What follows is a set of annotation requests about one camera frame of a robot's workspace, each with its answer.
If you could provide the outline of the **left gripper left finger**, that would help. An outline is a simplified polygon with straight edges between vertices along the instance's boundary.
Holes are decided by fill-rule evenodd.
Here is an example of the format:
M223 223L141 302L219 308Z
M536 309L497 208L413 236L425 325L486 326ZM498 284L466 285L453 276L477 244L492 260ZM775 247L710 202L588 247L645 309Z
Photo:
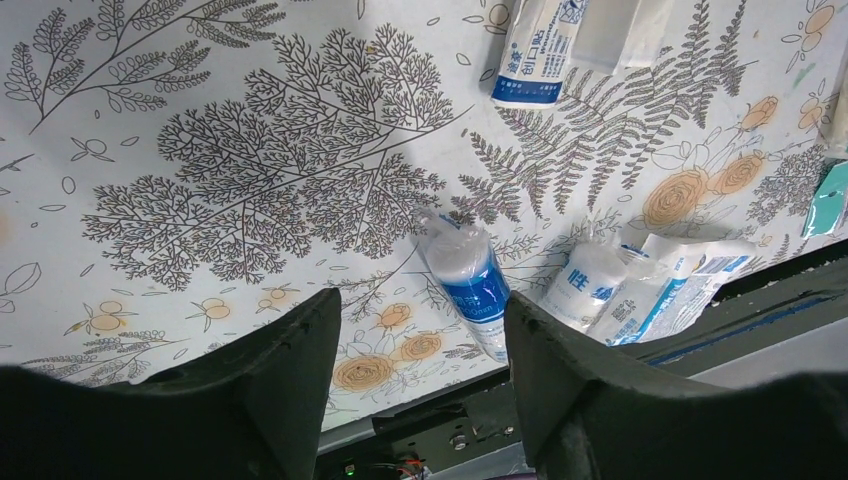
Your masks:
M5 479L309 479L341 327L325 288L139 384L1 371Z

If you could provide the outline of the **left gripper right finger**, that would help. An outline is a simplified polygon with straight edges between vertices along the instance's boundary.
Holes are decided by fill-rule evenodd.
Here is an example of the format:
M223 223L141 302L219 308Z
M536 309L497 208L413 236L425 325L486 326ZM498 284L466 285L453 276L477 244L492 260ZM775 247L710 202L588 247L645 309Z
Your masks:
M725 389L651 367L524 295L505 309L528 464L542 479L843 479L847 377Z

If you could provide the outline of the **small white pill bottle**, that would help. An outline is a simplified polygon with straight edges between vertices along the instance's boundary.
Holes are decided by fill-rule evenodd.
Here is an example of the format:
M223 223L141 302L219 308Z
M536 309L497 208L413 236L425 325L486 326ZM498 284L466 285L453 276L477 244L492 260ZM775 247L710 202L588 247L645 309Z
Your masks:
M560 322L585 333L627 275L619 248L581 242L551 280L539 305Z

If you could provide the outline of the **white gauze sachet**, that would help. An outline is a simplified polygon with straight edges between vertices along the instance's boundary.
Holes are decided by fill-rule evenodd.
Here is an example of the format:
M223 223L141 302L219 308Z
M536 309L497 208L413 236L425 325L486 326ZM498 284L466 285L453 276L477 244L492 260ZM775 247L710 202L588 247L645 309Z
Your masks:
M756 245L740 239L696 242L650 234L642 251L654 270L619 287L588 328L590 338L619 346L681 333L753 259Z

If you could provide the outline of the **clear bag with teal strip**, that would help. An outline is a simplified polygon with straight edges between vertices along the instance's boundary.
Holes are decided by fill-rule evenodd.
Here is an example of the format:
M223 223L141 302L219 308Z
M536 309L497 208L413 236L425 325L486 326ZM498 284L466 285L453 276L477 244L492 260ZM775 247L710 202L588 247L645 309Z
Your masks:
M844 216L847 206L847 163L834 165L811 198L810 208L801 237L833 233Z

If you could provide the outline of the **white blue pill bottle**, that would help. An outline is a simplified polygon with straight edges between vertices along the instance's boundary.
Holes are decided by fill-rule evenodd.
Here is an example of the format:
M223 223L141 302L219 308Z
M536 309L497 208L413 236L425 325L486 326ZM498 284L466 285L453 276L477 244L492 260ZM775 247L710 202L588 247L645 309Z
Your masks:
M432 213L422 223L427 234L424 259L437 285L480 349L507 363L504 318L511 290L489 233Z

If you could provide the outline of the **floral table mat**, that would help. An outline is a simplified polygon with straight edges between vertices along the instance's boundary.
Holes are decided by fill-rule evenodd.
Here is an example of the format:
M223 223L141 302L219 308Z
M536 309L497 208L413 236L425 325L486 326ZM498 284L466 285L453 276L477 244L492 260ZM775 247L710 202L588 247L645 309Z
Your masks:
M5 1L1 360L140 381L335 287L333 428L490 371L423 259L428 209L542 291L586 236L800 235L843 1L676 1L647 67L490 98L510 1Z

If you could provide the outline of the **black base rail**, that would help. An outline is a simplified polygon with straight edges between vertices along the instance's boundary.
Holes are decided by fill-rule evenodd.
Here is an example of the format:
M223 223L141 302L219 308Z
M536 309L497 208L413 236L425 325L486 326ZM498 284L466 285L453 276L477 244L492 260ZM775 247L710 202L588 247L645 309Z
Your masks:
M527 299L507 369L322 437L319 479L843 479L847 245L721 288L677 336L604 347Z

